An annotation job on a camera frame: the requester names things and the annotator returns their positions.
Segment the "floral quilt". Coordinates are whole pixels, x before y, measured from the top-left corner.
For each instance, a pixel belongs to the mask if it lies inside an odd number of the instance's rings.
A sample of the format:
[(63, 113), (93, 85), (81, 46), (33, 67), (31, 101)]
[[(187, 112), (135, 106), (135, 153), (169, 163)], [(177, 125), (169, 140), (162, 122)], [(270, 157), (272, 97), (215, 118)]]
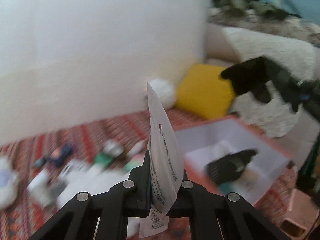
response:
[(319, 25), (296, 16), (287, 16), (284, 20), (268, 19), (257, 15), (252, 9), (248, 9), (243, 16), (232, 16), (219, 8), (212, 8), (209, 22), (295, 38), (319, 47)]

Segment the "green clothes pile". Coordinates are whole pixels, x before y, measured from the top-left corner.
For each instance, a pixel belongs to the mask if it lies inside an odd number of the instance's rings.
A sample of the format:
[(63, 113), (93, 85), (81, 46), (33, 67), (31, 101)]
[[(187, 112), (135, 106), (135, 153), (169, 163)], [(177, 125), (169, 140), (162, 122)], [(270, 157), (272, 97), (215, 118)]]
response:
[(300, 18), (298, 14), (281, 9), (277, 5), (261, 2), (260, 0), (212, 0), (214, 7), (228, 16), (241, 17), (249, 10), (263, 19), (283, 21), (288, 16)]

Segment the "yellow cushion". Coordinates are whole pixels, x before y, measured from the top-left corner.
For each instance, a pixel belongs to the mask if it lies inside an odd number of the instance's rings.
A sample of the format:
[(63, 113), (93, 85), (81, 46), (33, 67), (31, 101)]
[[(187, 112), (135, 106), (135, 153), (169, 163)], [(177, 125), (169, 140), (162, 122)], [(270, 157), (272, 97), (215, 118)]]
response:
[(221, 78), (222, 66), (193, 65), (176, 88), (175, 107), (206, 120), (227, 114), (235, 98), (231, 82)]

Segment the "blue haired doll figure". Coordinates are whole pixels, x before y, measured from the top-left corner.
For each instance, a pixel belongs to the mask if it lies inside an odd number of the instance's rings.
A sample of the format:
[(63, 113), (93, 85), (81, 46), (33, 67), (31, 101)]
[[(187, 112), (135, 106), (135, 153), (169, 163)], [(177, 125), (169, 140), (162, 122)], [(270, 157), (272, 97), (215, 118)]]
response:
[(56, 148), (49, 155), (45, 155), (37, 159), (34, 163), (35, 168), (41, 168), (46, 163), (51, 163), (55, 168), (60, 168), (65, 161), (72, 155), (73, 149), (70, 143), (65, 143), (64, 145)]

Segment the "small white purple plush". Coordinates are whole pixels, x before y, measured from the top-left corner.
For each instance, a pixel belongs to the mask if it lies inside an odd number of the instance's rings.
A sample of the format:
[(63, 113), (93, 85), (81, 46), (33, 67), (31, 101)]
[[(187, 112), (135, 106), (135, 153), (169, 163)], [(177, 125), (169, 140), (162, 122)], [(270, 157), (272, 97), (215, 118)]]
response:
[(1, 155), (0, 172), (0, 209), (2, 211), (10, 207), (16, 200), (20, 178), (18, 173), (12, 169), (6, 155)]

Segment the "pink stool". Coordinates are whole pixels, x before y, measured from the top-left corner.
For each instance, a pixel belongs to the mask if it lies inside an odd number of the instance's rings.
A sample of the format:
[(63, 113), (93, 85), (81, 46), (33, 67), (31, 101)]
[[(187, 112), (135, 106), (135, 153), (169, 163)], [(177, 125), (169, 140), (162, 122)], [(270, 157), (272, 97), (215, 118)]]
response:
[(311, 197), (298, 189), (292, 191), (280, 229), (291, 239), (304, 239), (319, 215)]

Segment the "patterned red bedspread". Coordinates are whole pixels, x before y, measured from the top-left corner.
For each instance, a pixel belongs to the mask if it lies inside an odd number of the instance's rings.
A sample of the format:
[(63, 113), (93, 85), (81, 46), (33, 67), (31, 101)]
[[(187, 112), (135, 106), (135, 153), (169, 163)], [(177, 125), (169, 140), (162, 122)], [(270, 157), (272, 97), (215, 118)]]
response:
[[(203, 119), (175, 108), (168, 110), (167, 115), (173, 129), (204, 123)], [(55, 208), (43, 210), (27, 192), (29, 182), (40, 171), (33, 168), (36, 159), (49, 155), (69, 141), (73, 149), (71, 157), (91, 163), (108, 138), (118, 139), (128, 148), (146, 139), (149, 118), (146, 111), (120, 115), (1, 145), (1, 155), (8, 157), (20, 178), (16, 201), (1, 211), (1, 239), (28, 239), (56, 211)], [(285, 214), (296, 177), (293, 168), (284, 168), (271, 189), (258, 202), (258, 209), (276, 225), (280, 225)], [(169, 226), (164, 233), (147, 239), (190, 239), (187, 219), (171, 219)]]

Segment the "white paper packet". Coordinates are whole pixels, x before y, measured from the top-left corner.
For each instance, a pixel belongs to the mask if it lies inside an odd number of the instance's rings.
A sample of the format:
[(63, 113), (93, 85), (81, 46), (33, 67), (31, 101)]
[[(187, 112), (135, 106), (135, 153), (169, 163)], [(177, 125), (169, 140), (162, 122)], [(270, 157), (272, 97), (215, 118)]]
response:
[(159, 97), (147, 84), (150, 113), (149, 158), (151, 209), (139, 223), (139, 237), (150, 237), (168, 229), (167, 213), (177, 199), (184, 175), (184, 163), (175, 133)]

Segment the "salmon pink storage box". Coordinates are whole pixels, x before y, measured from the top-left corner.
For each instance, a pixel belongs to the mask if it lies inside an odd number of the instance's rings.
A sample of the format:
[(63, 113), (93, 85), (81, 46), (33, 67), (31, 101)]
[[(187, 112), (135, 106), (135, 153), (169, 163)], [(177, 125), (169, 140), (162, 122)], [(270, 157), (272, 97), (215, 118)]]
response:
[(235, 118), (175, 131), (189, 180), (255, 205), (290, 164), (287, 153)]

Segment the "round white fluffy plush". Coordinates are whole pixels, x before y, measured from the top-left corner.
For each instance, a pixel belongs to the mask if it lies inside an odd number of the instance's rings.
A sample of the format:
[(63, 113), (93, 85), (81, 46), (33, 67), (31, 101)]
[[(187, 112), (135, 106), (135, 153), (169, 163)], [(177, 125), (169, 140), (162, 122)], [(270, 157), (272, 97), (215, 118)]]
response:
[[(156, 78), (151, 80), (147, 83), (150, 85), (150, 87), (154, 90), (154, 92), (157, 94), (163, 108), (165, 110), (171, 109), (174, 107), (176, 102), (176, 89), (172, 83), (170, 83), (168, 80)], [(146, 85), (146, 95), (145, 95), (145, 101), (149, 107), (149, 98), (148, 98), (148, 85)]]

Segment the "white lace cloth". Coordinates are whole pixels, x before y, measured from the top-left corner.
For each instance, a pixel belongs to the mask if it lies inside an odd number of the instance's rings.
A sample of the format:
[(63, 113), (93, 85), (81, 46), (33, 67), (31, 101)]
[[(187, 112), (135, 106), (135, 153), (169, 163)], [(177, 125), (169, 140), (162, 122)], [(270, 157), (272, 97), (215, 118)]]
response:
[(319, 120), (319, 79), (314, 77), (314, 47), (285, 38), (240, 28), (223, 33), (241, 62), (221, 72), (237, 99), (232, 110), (269, 137), (286, 135), (303, 110)]

